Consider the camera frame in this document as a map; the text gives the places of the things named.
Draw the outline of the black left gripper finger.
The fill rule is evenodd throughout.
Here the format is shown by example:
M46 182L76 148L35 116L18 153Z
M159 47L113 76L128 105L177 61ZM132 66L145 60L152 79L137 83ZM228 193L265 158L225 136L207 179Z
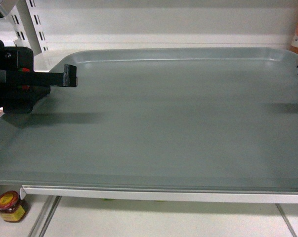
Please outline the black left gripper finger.
M30 84L38 86L77 87L77 67L69 64L64 65L62 73L36 72L30 76Z

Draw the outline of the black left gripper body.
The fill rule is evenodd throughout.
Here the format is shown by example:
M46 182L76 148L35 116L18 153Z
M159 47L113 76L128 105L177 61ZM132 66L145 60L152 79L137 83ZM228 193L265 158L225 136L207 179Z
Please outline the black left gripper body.
M34 53L27 47L5 46L0 40L0 108L6 114L29 114L50 93L35 81Z

